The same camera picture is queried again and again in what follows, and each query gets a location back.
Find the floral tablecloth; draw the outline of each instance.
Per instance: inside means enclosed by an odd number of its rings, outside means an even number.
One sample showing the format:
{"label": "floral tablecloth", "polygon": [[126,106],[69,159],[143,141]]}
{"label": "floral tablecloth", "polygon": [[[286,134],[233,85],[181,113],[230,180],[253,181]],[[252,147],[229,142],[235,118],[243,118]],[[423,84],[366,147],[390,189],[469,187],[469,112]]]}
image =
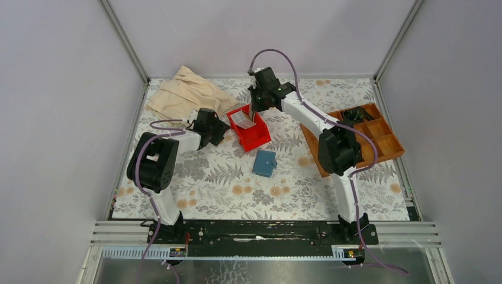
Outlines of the floral tablecloth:
{"label": "floral tablecloth", "polygon": [[[146,102],[163,79],[152,80]],[[249,104],[251,79],[211,79],[233,95],[239,106]],[[301,79],[303,95],[326,112],[374,102],[369,79]],[[270,178],[251,173],[258,149],[244,152],[233,130],[215,147],[179,155],[169,189],[184,218],[247,220],[336,220],[336,194],[331,177],[321,178],[299,123],[276,109],[261,113],[272,141],[261,146],[276,152],[277,168]],[[141,114],[131,157],[145,131],[157,118]],[[370,220],[409,220],[392,161],[359,174],[360,204]],[[123,174],[112,208],[113,218],[151,218],[148,200]]]}

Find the white wall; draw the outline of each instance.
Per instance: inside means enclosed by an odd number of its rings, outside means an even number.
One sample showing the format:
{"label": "white wall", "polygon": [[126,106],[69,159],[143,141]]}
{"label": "white wall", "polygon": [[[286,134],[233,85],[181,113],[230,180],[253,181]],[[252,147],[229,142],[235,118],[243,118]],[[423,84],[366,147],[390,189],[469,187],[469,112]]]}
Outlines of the white wall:
{"label": "white wall", "polygon": [[[112,0],[150,76],[184,64],[200,75],[245,75],[265,48],[302,75],[377,71],[413,0]],[[256,62],[291,74],[278,54]]]}
{"label": "white wall", "polygon": [[502,2],[426,1],[382,81],[456,283],[500,283]]}
{"label": "white wall", "polygon": [[0,1],[0,283],[74,283],[142,83],[98,1]]}

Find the towel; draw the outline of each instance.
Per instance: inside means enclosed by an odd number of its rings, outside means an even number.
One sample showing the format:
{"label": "towel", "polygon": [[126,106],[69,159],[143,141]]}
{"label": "towel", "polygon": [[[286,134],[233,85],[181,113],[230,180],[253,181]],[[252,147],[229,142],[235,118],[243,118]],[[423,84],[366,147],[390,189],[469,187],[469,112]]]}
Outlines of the towel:
{"label": "towel", "polygon": [[215,84],[181,66],[172,80],[164,81],[147,108],[162,120],[188,118],[193,109],[209,108],[223,117],[237,101]]}

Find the blue case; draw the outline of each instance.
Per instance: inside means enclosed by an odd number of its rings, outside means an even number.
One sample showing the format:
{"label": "blue case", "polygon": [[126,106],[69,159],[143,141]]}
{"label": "blue case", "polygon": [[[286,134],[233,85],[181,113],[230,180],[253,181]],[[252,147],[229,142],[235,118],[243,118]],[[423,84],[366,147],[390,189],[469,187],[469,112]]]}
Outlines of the blue case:
{"label": "blue case", "polygon": [[258,150],[256,153],[255,164],[253,165],[253,173],[259,176],[272,176],[273,170],[277,167],[275,160],[275,152]]}

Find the red container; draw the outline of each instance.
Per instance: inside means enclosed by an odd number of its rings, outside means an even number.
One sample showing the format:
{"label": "red container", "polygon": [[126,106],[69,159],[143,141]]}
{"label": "red container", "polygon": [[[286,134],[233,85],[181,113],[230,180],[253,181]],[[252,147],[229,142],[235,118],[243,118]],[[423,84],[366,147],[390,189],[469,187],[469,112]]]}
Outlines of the red container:
{"label": "red container", "polygon": [[251,151],[254,148],[272,140],[270,138],[270,133],[268,132],[268,127],[259,114],[255,114],[255,126],[248,129],[236,126],[230,115],[238,111],[243,111],[245,114],[249,115],[249,105],[245,105],[227,114],[230,120],[230,128],[232,128],[235,133],[237,133],[237,136],[239,136],[239,142],[244,148],[244,151]]}

